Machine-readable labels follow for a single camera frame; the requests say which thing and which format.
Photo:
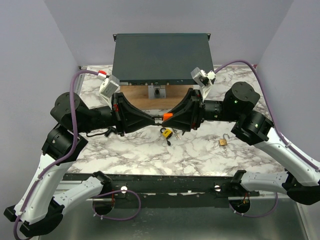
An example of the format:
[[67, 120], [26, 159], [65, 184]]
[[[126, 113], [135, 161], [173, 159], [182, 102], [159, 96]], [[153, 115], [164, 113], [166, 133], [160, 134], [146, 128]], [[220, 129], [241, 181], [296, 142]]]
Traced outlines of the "orange padlock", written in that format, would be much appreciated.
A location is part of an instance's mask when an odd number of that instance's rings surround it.
[[164, 113], [163, 115], [152, 115], [151, 118], [154, 120], [166, 121], [169, 118], [171, 118], [172, 116], [173, 116], [173, 113], [168, 112], [168, 113]]

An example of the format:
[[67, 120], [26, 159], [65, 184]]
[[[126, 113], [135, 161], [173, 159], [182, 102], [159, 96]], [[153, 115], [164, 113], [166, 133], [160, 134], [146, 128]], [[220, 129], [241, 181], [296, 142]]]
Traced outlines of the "yellow padlock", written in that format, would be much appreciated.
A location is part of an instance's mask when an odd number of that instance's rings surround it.
[[173, 135], [173, 131], [170, 130], [169, 128], [165, 128], [165, 127], [162, 127], [160, 129], [160, 133], [162, 134], [162, 136], [165, 138], [165, 139], [169, 139], [172, 137]]

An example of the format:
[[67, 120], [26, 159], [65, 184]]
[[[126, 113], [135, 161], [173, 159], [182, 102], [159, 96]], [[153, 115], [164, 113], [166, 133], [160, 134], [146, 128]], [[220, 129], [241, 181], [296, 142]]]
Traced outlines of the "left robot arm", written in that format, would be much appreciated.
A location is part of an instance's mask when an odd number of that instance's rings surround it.
[[36, 172], [21, 200], [5, 209], [13, 222], [17, 240], [47, 235], [66, 213], [91, 198], [104, 198], [118, 193], [112, 179], [101, 171], [66, 192], [56, 189], [67, 170], [88, 144], [82, 133], [114, 127], [120, 135], [154, 124], [154, 119], [134, 107], [122, 93], [111, 98], [111, 106], [90, 109], [74, 92], [61, 94], [51, 116], [57, 125], [48, 133]]

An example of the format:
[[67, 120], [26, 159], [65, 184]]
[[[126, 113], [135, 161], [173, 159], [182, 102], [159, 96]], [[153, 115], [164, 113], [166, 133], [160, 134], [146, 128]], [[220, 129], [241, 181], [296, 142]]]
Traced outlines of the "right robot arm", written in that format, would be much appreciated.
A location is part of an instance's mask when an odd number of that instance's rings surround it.
[[204, 100], [199, 90], [189, 89], [183, 100], [163, 118], [162, 126], [189, 132], [204, 121], [234, 123], [236, 138], [262, 150], [284, 167], [283, 172], [258, 173], [238, 170], [230, 191], [267, 191], [285, 194], [292, 200], [312, 205], [320, 200], [320, 165], [277, 133], [274, 123], [255, 111], [260, 95], [246, 82], [235, 83], [222, 101]]

